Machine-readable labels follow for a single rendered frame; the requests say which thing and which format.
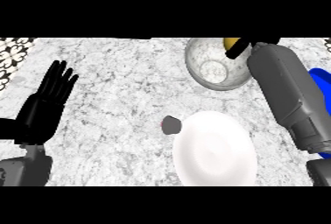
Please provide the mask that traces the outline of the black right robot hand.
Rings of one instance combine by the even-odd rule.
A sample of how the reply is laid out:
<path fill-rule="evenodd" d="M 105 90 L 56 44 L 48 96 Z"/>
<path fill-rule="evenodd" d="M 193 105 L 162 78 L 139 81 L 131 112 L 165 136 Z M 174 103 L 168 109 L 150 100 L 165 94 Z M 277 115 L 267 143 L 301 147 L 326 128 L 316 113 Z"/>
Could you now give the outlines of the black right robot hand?
<path fill-rule="evenodd" d="M 249 38 L 238 38 L 236 43 L 232 48 L 226 50 L 224 55 L 230 60 L 235 60 L 236 57 L 243 52 L 248 46 L 254 46 L 257 42 L 263 42 L 266 44 L 276 44 L 279 42 L 277 37 L 249 37 Z"/>

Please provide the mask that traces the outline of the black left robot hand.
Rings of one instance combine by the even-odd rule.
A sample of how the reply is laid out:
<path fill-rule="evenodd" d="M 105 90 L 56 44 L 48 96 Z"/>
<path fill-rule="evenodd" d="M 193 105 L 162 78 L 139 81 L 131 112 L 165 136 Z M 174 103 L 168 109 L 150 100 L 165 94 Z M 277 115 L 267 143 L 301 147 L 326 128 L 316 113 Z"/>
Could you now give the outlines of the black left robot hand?
<path fill-rule="evenodd" d="M 0 140 L 14 144 L 43 145 L 53 137 L 78 80 L 66 62 L 54 60 L 45 71 L 37 91 L 28 96 L 16 118 L 0 118 Z"/>

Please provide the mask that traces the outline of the yellow lemon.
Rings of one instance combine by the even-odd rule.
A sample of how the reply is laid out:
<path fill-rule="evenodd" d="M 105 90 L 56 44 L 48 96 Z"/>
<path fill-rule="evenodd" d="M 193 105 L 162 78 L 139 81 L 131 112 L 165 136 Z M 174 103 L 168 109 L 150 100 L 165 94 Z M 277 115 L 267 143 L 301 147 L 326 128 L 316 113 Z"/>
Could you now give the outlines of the yellow lemon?
<path fill-rule="evenodd" d="M 229 50 L 233 47 L 233 44 L 236 43 L 238 38 L 224 38 L 223 39 L 223 47 L 224 50 Z"/>

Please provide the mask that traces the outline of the grey speckled bowl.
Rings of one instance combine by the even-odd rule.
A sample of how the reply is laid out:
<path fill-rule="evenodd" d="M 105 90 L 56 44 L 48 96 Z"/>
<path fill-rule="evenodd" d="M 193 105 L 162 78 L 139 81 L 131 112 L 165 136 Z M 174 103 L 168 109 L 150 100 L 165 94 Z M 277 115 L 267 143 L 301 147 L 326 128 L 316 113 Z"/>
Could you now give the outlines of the grey speckled bowl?
<path fill-rule="evenodd" d="M 229 91 L 252 78 L 246 66 L 251 47 L 236 59 L 226 57 L 223 38 L 192 38 L 184 48 L 184 64 L 195 81 L 209 90 Z"/>

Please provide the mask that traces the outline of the white plate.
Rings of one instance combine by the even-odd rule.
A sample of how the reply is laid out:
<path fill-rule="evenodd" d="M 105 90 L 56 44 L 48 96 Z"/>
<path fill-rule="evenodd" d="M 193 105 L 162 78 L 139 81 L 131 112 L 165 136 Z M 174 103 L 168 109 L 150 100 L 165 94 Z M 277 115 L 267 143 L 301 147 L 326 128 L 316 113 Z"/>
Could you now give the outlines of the white plate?
<path fill-rule="evenodd" d="M 184 119 L 173 141 L 173 163 L 184 186 L 254 185 L 254 144 L 230 116 L 202 111 Z"/>

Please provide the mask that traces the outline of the blue object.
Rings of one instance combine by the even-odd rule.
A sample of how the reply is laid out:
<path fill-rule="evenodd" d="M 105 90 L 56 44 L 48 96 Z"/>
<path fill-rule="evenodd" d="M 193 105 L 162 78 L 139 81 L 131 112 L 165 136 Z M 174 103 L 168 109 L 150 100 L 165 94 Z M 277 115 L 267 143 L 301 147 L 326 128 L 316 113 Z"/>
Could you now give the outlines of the blue object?
<path fill-rule="evenodd" d="M 314 80 L 314 84 L 322 91 L 325 97 L 325 110 L 331 115 L 331 73 L 322 68 L 316 67 L 308 70 L 308 74 Z"/>

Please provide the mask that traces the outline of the small dark grey object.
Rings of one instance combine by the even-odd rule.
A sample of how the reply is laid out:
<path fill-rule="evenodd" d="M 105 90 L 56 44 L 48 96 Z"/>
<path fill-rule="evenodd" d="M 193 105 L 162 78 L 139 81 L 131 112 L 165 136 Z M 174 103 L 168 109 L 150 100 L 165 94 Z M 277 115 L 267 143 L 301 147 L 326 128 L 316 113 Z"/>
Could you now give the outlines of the small dark grey object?
<path fill-rule="evenodd" d="M 181 131 L 181 121 L 167 115 L 161 121 L 161 131 L 165 135 L 178 134 Z"/>

